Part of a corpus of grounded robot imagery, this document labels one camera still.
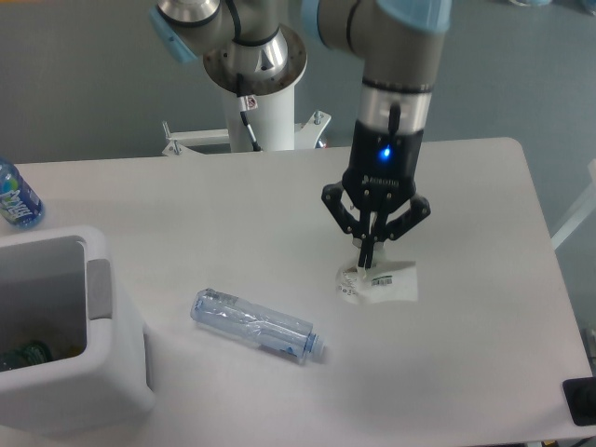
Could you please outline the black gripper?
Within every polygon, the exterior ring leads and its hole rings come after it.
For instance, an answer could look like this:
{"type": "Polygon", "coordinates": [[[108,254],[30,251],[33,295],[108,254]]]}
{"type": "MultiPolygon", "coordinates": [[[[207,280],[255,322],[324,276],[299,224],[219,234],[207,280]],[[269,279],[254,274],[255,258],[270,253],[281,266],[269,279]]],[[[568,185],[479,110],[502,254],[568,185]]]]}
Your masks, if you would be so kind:
{"type": "Polygon", "coordinates": [[[360,241],[359,268],[373,266],[378,244],[399,239],[430,215],[429,202],[417,194],[414,181],[423,136],[422,130],[391,134],[357,121],[342,183],[322,189],[321,199],[333,219],[345,234],[360,241]],[[358,210],[358,219],[343,204],[344,191],[358,210]],[[407,202],[409,208],[389,222],[389,215],[407,202]]]}

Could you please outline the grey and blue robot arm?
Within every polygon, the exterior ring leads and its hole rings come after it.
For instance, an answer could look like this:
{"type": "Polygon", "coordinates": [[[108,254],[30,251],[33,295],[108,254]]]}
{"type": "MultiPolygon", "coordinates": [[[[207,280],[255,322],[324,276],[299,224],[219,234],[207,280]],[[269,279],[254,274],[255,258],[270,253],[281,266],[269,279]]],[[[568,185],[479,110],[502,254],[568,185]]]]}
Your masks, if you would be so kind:
{"type": "MultiPolygon", "coordinates": [[[[304,29],[325,47],[363,60],[361,93],[347,169],[321,198],[359,248],[368,269],[387,240],[404,236],[430,213],[414,173],[436,81],[448,1],[304,1],[304,29]]],[[[305,70],[300,37],[275,1],[156,1],[156,34],[179,62],[202,60],[232,96],[236,132],[263,151],[256,129],[264,98],[289,88],[305,70]]]]}

